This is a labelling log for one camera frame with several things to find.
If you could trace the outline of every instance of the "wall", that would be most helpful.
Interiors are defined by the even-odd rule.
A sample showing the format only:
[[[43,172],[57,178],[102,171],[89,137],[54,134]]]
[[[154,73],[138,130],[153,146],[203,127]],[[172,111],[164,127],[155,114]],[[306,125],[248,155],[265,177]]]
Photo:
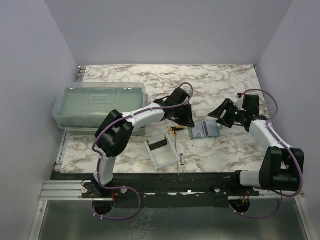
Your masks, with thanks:
[[[62,131],[51,116],[78,66],[42,0],[0,8],[0,239],[28,239]]]
[[[257,64],[292,0],[45,0],[80,65]]]
[[[278,100],[276,130],[305,152],[303,191],[315,226],[320,226],[319,12],[320,1],[295,0],[256,68],[262,89]]]

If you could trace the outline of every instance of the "marble pattern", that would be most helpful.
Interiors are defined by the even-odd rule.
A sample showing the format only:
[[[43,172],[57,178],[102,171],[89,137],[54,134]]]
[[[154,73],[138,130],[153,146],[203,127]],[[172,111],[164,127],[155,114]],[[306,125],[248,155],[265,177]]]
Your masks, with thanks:
[[[252,65],[101,65],[86,68],[84,82],[143,83],[149,102],[170,95],[183,82],[194,87],[194,121],[207,115],[225,98],[236,100],[237,93],[260,89]],[[260,114],[268,115],[260,94]],[[144,139],[169,133],[171,121],[148,125],[146,136],[131,137],[126,150],[118,156],[115,173],[214,173],[257,170],[263,159],[262,148],[242,127],[220,130],[219,138],[190,140],[189,131],[177,133],[177,151],[184,154],[185,165],[174,164],[155,170]],[[93,173],[98,155],[91,150],[93,136],[71,135],[66,146],[61,173]]]

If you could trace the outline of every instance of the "white marble table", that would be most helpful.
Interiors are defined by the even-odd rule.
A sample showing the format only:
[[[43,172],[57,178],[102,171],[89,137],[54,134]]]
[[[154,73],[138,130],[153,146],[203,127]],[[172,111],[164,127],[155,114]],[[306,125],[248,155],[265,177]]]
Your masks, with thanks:
[[[183,82],[194,87],[193,120],[212,119],[208,113],[225,98],[236,100],[239,92],[258,88],[253,65],[103,65],[88,66],[84,82],[143,83],[149,102],[170,95]],[[260,114],[268,115],[260,95]],[[131,137],[126,150],[118,156],[115,173],[216,173],[258,170],[263,152],[244,128],[234,126],[220,130],[219,138],[190,140],[189,131],[177,133],[177,151],[184,154],[185,165],[177,164],[155,170],[144,139],[168,133],[174,123],[162,121],[148,125],[146,136]],[[91,150],[93,136],[71,135],[63,158],[61,173],[93,173],[98,155]]]

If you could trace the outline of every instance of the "gray floor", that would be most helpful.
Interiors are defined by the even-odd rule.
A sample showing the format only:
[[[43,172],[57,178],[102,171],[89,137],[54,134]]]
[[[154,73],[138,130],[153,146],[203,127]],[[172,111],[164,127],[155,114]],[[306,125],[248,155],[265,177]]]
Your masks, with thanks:
[[[253,199],[248,214],[268,215],[276,199]],[[229,208],[144,208],[129,220],[93,217],[89,201],[48,203],[41,240],[304,240],[307,239],[294,199],[285,199],[279,215],[255,220]],[[113,216],[133,209],[116,209]]]

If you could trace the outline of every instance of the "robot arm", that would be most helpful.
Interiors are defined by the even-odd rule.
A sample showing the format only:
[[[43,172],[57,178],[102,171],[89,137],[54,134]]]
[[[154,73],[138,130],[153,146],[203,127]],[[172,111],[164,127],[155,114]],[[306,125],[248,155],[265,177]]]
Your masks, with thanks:
[[[260,98],[257,95],[238,94],[240,99],[224,102],[209,117],[216,118],[217,123],[231,128],[240,124],[259,142],[264,151],[260,170],[240,171],[239,183],[243,186],[258,187],[264,190],[297,191],[300,176],[296,164],[287,151],[290,149],[301,169],[304,166],[304,152],[285,143],[271,128],[267,128],[267,118],[259,115]]]
[[[144,108],[126,113],[111,111],[95,134],[97,146],[103,151],[101,163],[94,173],[97,182],[101,181],[104,186],[111,182],[117,156],[126,149],[134,130],[163,120],[193,128],[195,123],[192,106],[188,102],[190,98],[186,91],[178,87],[170,96],[157,99]],[[101,135],[102,131],[112,124],[118,131],[111,127]]]

